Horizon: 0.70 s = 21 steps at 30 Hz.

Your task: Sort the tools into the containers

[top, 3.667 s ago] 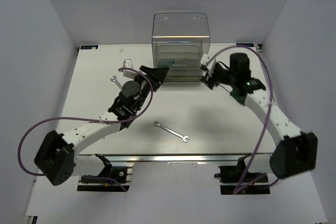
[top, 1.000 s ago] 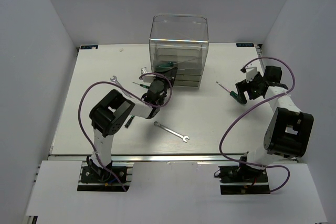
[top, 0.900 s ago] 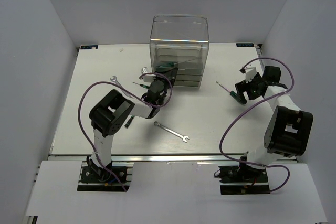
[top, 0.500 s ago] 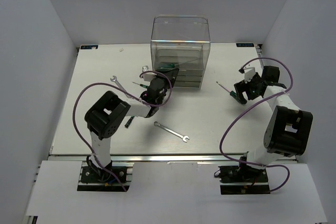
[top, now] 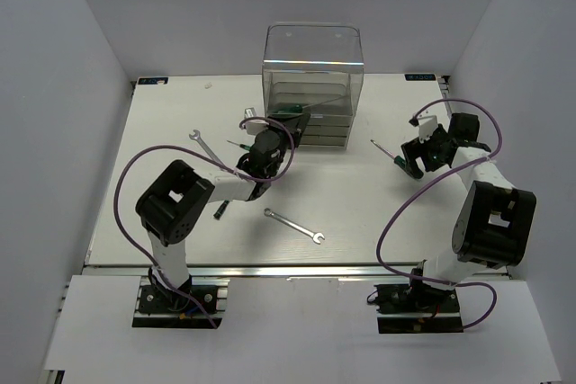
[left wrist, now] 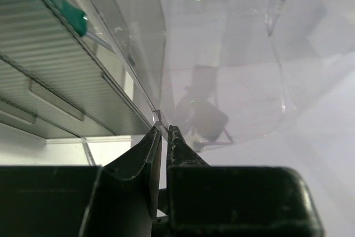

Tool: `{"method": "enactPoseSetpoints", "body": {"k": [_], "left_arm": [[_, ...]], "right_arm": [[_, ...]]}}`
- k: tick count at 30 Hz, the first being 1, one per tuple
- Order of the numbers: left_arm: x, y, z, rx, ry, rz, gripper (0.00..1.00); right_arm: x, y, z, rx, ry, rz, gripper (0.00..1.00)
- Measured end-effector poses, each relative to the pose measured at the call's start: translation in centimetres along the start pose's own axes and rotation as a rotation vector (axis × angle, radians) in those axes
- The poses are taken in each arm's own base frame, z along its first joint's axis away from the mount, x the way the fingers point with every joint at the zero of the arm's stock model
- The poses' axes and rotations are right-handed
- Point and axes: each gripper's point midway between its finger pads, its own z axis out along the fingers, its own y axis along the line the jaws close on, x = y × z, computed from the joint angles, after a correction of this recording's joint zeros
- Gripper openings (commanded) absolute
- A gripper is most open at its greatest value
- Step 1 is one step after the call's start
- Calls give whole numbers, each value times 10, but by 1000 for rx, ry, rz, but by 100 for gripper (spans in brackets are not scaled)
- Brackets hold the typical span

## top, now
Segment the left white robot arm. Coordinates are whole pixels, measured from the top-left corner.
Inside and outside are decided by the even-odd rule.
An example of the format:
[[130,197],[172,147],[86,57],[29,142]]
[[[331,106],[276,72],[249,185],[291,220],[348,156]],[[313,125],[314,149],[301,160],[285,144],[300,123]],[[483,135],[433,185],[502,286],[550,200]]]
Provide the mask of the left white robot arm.
[[136,213],[148,232],[154,259],[148,278],[169,310],[183,311],[192,302],[185,239],[206,205],[255,201],[264,195],[272,180],[287,170],[284,157],[300,145],[310,117],[307,112],[284,112],[246,118],[239,126],[254,142],[235,167],[221,165],[217,172],[202,176],[177,159],[140,196]]

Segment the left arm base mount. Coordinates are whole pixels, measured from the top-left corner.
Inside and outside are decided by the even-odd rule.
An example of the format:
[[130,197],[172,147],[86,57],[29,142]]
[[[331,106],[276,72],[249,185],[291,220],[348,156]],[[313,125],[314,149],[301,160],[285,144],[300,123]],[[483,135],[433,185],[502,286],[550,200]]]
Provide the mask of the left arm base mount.
[[141,283],[139,287],[131,326],[148,329],[218,328],[226,309],[228,288],[224,285],[200,284],[190,289],[190,294],[208,313],[214,326],[196,303],[158,288],[149,281]]

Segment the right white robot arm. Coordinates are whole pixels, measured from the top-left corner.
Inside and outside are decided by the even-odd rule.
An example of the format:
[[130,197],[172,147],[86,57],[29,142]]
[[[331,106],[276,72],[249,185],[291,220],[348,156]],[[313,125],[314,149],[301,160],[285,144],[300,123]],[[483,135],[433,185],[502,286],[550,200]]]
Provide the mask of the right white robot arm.
[[419,180],[444,166],[462,167],[457,175],[467,191],[450,246],[413,269],[424,279],[410,281],[406,298],[414,309],[425,311],[473,273],[522,261],[536,196],[518,189],[499,171],[491,148],[478,140],[481,124],[476,115],[453,114],[448,128],[427,113],[410,123],[418,136],[401,145],[407,175]]

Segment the clear plastic drawer cabinet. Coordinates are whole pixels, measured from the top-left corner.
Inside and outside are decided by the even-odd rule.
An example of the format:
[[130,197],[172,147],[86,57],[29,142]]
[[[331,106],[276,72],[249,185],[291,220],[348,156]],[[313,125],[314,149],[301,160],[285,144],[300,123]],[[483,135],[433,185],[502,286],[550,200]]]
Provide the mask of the clear plastic drawer cabinet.
[[276,22],[267,28],[262,60],[265,114],[294,104],[345,99],[306,109],[301,144],[344,149],[364,84],[361,33],[332,22]]

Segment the long green handle screwdriver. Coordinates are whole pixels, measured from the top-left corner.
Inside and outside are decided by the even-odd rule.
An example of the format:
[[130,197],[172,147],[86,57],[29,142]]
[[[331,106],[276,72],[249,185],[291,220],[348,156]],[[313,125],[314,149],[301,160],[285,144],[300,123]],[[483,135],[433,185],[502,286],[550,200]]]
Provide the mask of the long green handle screwdriver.
[[284,106],[282,108],[278,108],[274,111],[272,111],[272,114],[287,114],[287,115],[291,115],[291,114],[302,114],[304,113],[304,111],[306,109],[312,108],[312,107],[316,107],[316,106],[320,106],[320,105],[324,105],[324,104],[328,104],[328,103],[333,103],[336,101],[339,101],[341,99],[345,99],[345,96],[339,96],[337,98],[332,98],[332,99],[328,99],[328,100],[324,100],[318,103],[307,103],[304,105],[301,104],[294,104],[294,105],[290,105],[290,106]]

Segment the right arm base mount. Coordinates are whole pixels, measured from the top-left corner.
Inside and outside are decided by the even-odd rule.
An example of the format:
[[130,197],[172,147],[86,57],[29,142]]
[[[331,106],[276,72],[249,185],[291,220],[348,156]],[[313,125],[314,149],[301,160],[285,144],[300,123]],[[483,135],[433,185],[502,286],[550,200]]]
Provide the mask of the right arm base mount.
[[456,334],[464,331],[455,290],[441,290],[413,278],[374,286],[366,298],[376,307],[382,335]]

